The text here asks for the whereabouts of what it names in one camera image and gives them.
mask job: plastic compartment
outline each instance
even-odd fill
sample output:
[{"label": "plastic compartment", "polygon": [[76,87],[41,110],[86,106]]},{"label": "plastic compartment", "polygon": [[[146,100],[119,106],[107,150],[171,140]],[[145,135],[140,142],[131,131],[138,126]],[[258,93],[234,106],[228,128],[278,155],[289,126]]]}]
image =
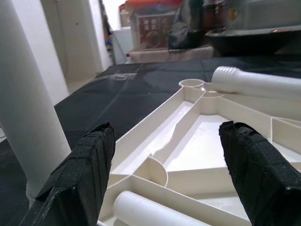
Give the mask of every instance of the plastic compartment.
[{"label": "plastic compartment", "polygon": [[285,27],[301,23],[299,0],[225,0],[228,30]]},{"label": "plastic compartment", "polygon": [[182,87],[117,141],[100,221],[127,226],[113,206],[131,191],[212,226],[250,226],[223,157],[224,121],[254,127],[301,170],[300,102],[217,93],[211,83],[204,88]]}]

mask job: white cylinder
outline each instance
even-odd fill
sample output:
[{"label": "white cylinder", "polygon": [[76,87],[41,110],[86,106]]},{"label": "white cylinder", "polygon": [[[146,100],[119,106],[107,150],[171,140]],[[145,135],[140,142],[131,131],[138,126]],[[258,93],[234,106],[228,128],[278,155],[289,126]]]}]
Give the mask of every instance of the white cylinder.
[{"label": "white cylinder", "polygon": [[129,226],[208,226],[208,224],[129,191],[114,203],[114,215]]},{"label": "white cylinder", "polygon": [[0,31],[0,124],[32,203],[71,151],[11,0],[0,1]]},{"label": "white cylinder", "polygon": [[98,220],[97,223],[96,223],[96,226],[107,226],[107,225]]},{"label": "white cylinder", "polygon": [[235,67],[218,67],[213,73],[212,84],[219,92],[301,99],[301,79],[244,72]]}]

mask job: black tablecloth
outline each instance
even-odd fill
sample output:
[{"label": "black tablecloth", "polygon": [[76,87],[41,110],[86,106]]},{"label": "black tablecloth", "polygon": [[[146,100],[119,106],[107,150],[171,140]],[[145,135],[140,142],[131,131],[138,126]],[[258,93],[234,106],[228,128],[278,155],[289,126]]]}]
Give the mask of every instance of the black tablecloth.
[{"label": "black tablecloth", "polygon": [[[73,149],[96,125],[115,128],[117,139],[171,97],[181,80],[210,82],[218,66],[301,78],[301,55],[224,57],[188,62],[115,65],[55,106]],[[26,178],[9,143],[0,143],[0,225],[17,225],[28,208]]]}]

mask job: white wall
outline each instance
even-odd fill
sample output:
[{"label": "white wall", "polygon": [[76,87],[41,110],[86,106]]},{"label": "white wall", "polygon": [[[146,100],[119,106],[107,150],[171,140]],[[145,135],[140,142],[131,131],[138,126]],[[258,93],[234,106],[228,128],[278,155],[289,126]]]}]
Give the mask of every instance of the white wall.
[{"label": "white wall", "polygon": [[113,31],[119,30],[121,28],[119,6],[125,3],[125,1],[126,0],[103,0],[107,17]]},{"label": "white wall", "polygon": [[94,78],[112,65],[98,0],[41,0],[65,77]]},{"label": "white wall", "polygon": [[99,0],[82,1],[85,14],[87,15],[87,23],[89,24],[89,37],[93,45],[94,56],[96,61],[101,61],[102,70],[106,70],[113,64],[109,52],[107,51],[104,33],[103,19]]},{"label": "white wall", "polygon": [[12,2],[51,101],[55,105],[66,98],[69,93],[41,2],[39,0],[12,0]]}]

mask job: white pillar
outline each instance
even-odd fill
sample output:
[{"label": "white pillar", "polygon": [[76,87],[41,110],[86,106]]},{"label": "white pillar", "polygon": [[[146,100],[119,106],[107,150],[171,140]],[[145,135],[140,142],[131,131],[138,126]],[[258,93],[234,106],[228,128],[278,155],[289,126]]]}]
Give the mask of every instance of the white pillar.
[{"label": "white pillar", "polygon": [[69,95],[41,0],[12,0],[46,90],[56,105]]},{"label": "white pillar", "polygon": [[32,203],[71,151],[12,0],[0,1],[0,31],[0,125]]}]

